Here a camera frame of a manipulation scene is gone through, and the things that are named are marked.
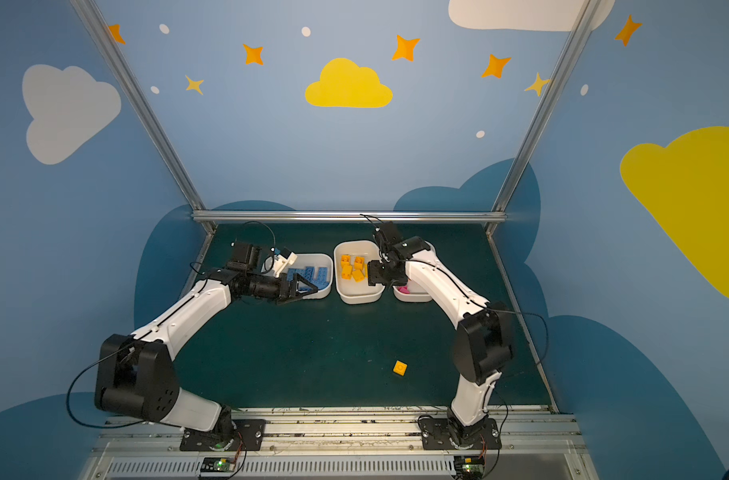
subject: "black bracket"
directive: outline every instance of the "black bracket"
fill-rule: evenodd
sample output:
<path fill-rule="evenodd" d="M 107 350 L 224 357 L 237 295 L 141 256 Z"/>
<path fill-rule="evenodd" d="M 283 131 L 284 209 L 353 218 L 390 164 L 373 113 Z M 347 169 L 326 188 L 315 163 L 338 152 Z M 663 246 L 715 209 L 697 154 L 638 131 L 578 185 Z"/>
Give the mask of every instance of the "black bracket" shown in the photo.
<path fill-rule="evenodd" d="M 424 450 L 457 450 L 450 442 L 450 427 L 446 418 L 432 418 L 422 416 L 417 420 L 421 429 L 421 441 Z M 501 432 L 493 418 L 485 418 L 482 423 L 480 436 L 469 450 L 481 450 L 487 444 L 488 450 L 501 449 Z"/>
<path fill-rule="evenodd" d="M 263 443 L 263 431 L 266 427 L 266 421 L 255 420 L 232 420 L 234 424 L 234 441 L 231 445 L 221 449 L 214 448 L 213 440 L 207 435 L 207 432 L 199 430 L 183 431 L 183 440 L 180 442 L 181 452 L 236 452 L 239 448 L 240 435 L 244 442 L 242 449 L 248 452 L 255 452 L 261 449 Z"/>

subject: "dark green table surface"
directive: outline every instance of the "dark green table surface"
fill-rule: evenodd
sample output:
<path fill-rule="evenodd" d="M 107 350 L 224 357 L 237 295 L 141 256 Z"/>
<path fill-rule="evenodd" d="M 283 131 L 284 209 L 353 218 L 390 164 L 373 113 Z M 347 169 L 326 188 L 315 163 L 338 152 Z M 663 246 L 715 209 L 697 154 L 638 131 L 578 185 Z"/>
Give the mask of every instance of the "dark green table surface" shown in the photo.
<path fill-rule="evenodd" d="M 340 242 L 369 240 L 372 233 L 366 224 L 271 227 L 280 248 L 330 256 Z M 472 290 L 510 304 L 481 226 L 406 224 L 400 230 L 431 242 Z M 272 243 L 261 225 L 221 225 L 203 269 L 223 266 L 237 236 L 265 246 L 263 254 Z M 496 391 L 509 404 L 548 404 L 518 322 L 515 328 L 517 356 Z M 454 334 L 435 302 L 400 302 L 386 290 L 377 302 L 347 305 L 333 284 L 322 300 L 232 303 L 188 341 L 175 363 L 182 388 L 233 407 L 449 405 L 458 381 Z M 408 365 L 404 377 L 391 371 L 397 360 Z M 500 399 L 493 395 L 491 404 Z"/>

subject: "white plastic bin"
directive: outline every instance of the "white plastic bin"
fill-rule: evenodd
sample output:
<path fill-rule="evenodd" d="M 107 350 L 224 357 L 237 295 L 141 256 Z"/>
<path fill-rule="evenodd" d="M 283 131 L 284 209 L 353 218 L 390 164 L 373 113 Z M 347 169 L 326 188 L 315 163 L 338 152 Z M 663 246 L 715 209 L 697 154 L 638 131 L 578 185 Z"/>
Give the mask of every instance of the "white plastic bin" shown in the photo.
<path fill-rule="evenodd" d="M 356 240 L 353 242 L 344 242 L 335 247 L 332 256 L 335 259 L 335 288 L 344 302 L 349 305 L 357 305 L 359 303 L 375 302 L 381 298 L 384 285 L 369 286 L 368 279 L 361 282 L 353 280 L 343 280 L 340 277 L 340 257 L 343 255 L 351 255 L 351 261 L 355 256 L 363 256 L 364 262 L 367 264 L 370 260 L 379 260 L 378 245 L 369 240 Z"/>
<path fill-rule="evenodd" d="M 287 273 L 287 270 L 290 268 L 303 268 L 304 266 L 313 266 L 314 267 L 314 277 L 316 277 L 320 266 L 327 267 L 328 285 L 323 289 L 319 289 L 319 292 L 317 292 L 317 293 L 313 293 L 312 295 L 304 296 L 302 300 L 316 300 L 316 299 L 320 299 L 320 298 L 325 298 L 327 295 L 329 295 L 330 291 L 332 290 L 332 272 L 333 272 L 332 259 L 330 258 L 330 255 L 325 255 L 325 254 L 295 254 L 295 255 L 298 255 L 298 259 L 295 261 L 294 264 L 292 264 L 290 266 L 286 266 L 284 268 L 284 270 L 282 271 L 283 273 Z M 263 270 L 267 270 L 270 266 L 271 266 L 271 259 L 267 258 L 263 264 Z"/>
<path fill-rule="evenodd" d="M 432 252 L 435 251 L 434 245 L 431 245 L 428 242 L 426 242 L 426 243 L 431 248 Z M 417 303 L 417 302 L 431 302 L 433 300 L 431 298 L 431 295 L 429 295 L 422 286 L 418 285 L 414 281 L 408 279 L 407 287 L 408 287 L 408 290 L 410 291 L 409 294 L 401 293 L 398 290 L 398 287 L 396 287 L 396 286 L 392 287 L 394 289 L 394 296 L 396 296 L 398 300 L 401 300 L 403 302 L 416 302 Z"/>

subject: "aluminum frame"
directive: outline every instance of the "aluminum frame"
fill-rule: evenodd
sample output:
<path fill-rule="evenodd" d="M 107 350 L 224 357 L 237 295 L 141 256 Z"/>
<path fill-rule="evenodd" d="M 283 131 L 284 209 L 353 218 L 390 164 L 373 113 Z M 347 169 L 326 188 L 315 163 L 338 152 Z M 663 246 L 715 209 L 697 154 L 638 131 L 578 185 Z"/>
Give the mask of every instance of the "aluminum frame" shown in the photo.
<path fill-rule="evenodd" d="M 586 42 L 592 31 L 591 22 L 594 14 L 597 13 L 597 7 L 601 1 L 586 0 L 583 3 L 581 11 L 573 25 L 573 29 L 570 32 L 570 36 L 567 37 L 567 41 L 557 59 L 557 64 L 554 66 L 546 93 L 541 97 L 541 101 L 538 102 L 538 108 L 535 110 L 533 120 L 527 128 L 522 145 L 519 147 L 517 156 L 514 157 L 506 179 L 498 191 L 492 209 L 494 212 L 506 211 L 513 191 L 517 188 L 519 180 L 524 174 L 524 169 L 533 156 L 538 140 L 541 139 L 541 135 L 548 124 L 549 118 L 557 106 L 557 101 L 559 101 L 559 97 L 562 95 L 562 90 L 564 90 L 564 86 L 570 78 L 573 68 L 575 68 L 575 64 L 583 52 L 583 48 L 586 46 Z M 495 230 L 495 226 L 496 224 L 490 223 L 486 226 L 486 230 L 492 233 Z"/>
<path fill-rule="evenodd" d="M 199 253 L 196 255 L 196 260 L 193 262 L 195 264 L 199 264 L 199 268 L 202 268 L 202 262 L 205 261 L 205 256 L 207 255 L 208 250 L 210 250 L 210 245 L 212 245 L 212 239 L 215 238 L 215 233 L 207 233 L 207 236 L 205 237 L 205 241 L 202 242 L 202 247 L 199 249 Z M 194 280 L 196 280 L 196 272 L 194 270 L 191 270 L 191 273 L 188 274 L 188 279 L 186 280 L 186 285 L 183 286 L 183 290 L 180 293 L 179 298 L 183 298 L 184 295 L 186 295 L 191 289 L 194 287 Z"/>
<path fill-rule="evenodd" d="M 519 302 L 517 302 L 516 296 L 513 294 L 513 287 L 511 286 L 511 282 L 509 281 L 508 274 L 506 273 L 506 267 L 504 266 L 504 262 L 501 259 L 501 255 L 498 253 L 498 247 L 495 245 L 495 241 L 493 240 L 493 235 L 488 233 L 487 234 L 487 242 L 490 244 L 490 249 L 493 250 L 493 257 L 495 259 L 495 264 L 498 266 L 498 270 L 501 272 L 501 277 L 504 279 L 504 286 L 506 287 L 506 292 L 508 293 L 509 300 L 511 301 L 511 306 L 513 308 L 514 312 L 521 312 L 521 308 L 519 307 Z M 557 401 L 554 399 L 554 395 L 551 391 L 551 385 L 549 385 L 549 381 L 546 378 L 546 373 L 543 371 L 543 365 L 540 364 L 541 356 L 538 354 L 538 351 L 535 349 L 535 344 L 533 343 L 533 338 L 530 335 L 530 330 L 527 328 L 527 323 L 524 321 L 524 316 L 521 313 L 517 313 L 517 319 L 519 320 L 519 324 L 522 326 L 522 330 L 524 331 L 524 336 L 527 338 L 527 345 L 530 347 L 530 353 L 533 356 L 533 360 L 535 360 L 535 363 L 537 363 L 537 369 L 538 374 L 541 375 L 541 380 L 543 380 L 543 385 L 546 386 L 546 391 L 549 393 L 549 399 L 551 400 L 551 408 L 555 413 L 559 413 L 559 408 L 557 407 Z"/>
<path fill-rule="evenodd" d="M 154 146 L 158 149 L 159 155 L 169 168 L 172 177 L 175 178 L 178 187 L 186 197 L 186 201 L 194 210 L 205 210 L 207 207 L 202 201 L 202 197 L 199 197 L 199 193 L 188 176 L 186 168 L 183 167 L 175 148 L 143 94 L 137 78 L 132 73 L 127 60 L 122 55 L 122 51 L 106 28 L 106 20 L 100 13 L 100 8 L 93 0 L 71 0 L 71 5 L 81 18 L 82 24 L 90 34 L 92 41 L 95 42 L 98 51 L 106 60 L 109 69 L 125 92 L 132 108 L 138 114 L 140 123 L 143 124 L 148 136 L 154 142 Z M 215 225 L 212 223 L 204 222 L 202 226 L 208 234 L 215 231 Z"/>
<path fill-rule="evenodd" d="M 373 212 L 373 211 L 297 211 L 297 210 L 200 210 L 192 217 L 198 222 L 245 222 L 259 220 L 273 223 L 367 223 L 375 217 L 384 221 L 432 224 L 485 224 L 505 221 L 503 212 Z"/>
<path fill-rule="evenodd" d="M 503 406 L 493 407 L 489 416 L 500 424 L 505 416 Z M 383 459 L 419 462 L 451 458 L 453 455 L 479 455 L 479 450 L 427 451 L 422 448 L 417 419 L 421 415 L 437 418 L 447 416 L 447 409 L 438 406 L 358 407 L 358 408 L 244 408 L 232 413 L 233 418 L 266 420 L 263 444 L 259 451 L 250 452 L 251 463 L 287 460 L 317 462 L 331 459 L 345 462 L 353 458 L 365 461 Z M 128 417 L 111 417 L 110 425 L 132 421 Z M 168 468 L 144 470 L 145 478 L 195 478 L 191 465 L 213 452 L 180 452 L 182 433 L 178 428 L 143 423 L 122 430 L 103 431 L 86 461 L 80 480 L 114 478 L 112 464 L 170 462 L 187 464 L 185 475 L 169 472 Z M 581 436 L 581 430 L 571 415 L 553 414 L 548 406 L 511 406 L 501 432 L 502 456 L 563 456 L 571 475 L 578 480 L 596 480 L 597 474 Z M 245 476 L 304 476 L 282 475 L 272 469 Z M 341 476 L 414 475 L 404 468 L 389 472 L 340 472 Z"/>

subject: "white robot arm segment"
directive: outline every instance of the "white robot arm segment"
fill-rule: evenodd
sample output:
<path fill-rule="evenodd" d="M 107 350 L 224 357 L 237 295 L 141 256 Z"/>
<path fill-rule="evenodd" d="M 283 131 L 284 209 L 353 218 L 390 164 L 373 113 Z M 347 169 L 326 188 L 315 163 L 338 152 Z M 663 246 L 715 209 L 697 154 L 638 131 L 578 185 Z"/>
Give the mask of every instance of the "white robot arm segment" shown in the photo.
<path fill-rule="evenodd" d="M 170 360 L 175 360 L 186 342 L 229 303 L 231 292 L 228 285 L 216 280 L 200 280 L 175 305 L 131 335 L 147 342 L 164 343 Z"/>

